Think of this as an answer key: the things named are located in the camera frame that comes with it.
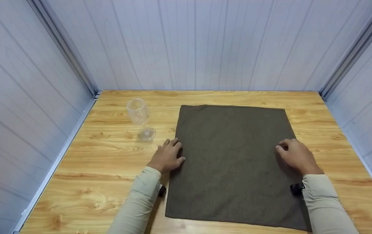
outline left hand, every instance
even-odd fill
[[[185,157],[177,158],[177,153],[181,147],[182,143],[177,138],[167,139],[162,146],[158,146],[147,166],[158,170],[162,174],[178,168],[186,159]]]

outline glass base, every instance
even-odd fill
[[[151,141],[156,136],[156,130],[150,127],[143,128],[139,134],[140,140],[142,141]]]

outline light gray shirt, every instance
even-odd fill
[[[143,234],[157,199],[161,173],[146,166],[131,187],[108,234]],[[357,234],[326,175],[304,175],[304,200],[314,234]]]

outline dark brown towel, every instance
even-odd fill
[[[170,174],[166,216],[311,231],[301,182],[276,154],[294,132],[283,109],[180,108],[176,137],[185,163]]]

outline wrist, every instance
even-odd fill
[[[146,166],[158,170],[161,174],[163,174],[163,167],[158,165],[157,163],[149,162]]]
[[[323,170],[317,165],[308,166],[306,168],[300,169],[302,175],[322,175],[324,174]]]

